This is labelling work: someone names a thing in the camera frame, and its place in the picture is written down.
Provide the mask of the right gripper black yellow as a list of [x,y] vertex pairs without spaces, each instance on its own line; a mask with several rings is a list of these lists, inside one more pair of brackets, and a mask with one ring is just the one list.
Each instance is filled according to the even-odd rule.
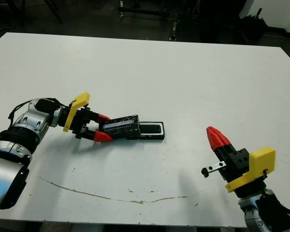
[[206,128],[211,149],[219,162],[204,167],[202,175],[218,171],[227,181],[228,192],[247,197],[266,188],[265,178],[275,170],[276,151],[265,147],[249,153],[245,148],[236,151],[229,139],[214,127]]

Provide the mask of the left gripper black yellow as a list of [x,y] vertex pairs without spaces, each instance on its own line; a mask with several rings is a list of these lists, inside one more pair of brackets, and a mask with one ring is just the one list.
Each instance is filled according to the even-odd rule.
[[96,123],[105,123],[109,117],[91,112],[88,108],[90,94],[84,92],[76,96],[69,106],[63,106],[59,116],[59,126],[64,132],[72,131],[77,139],[89,139],[95,142],[111,142],[113,138],[101,131],[88,130],[87,124],[93,120]]

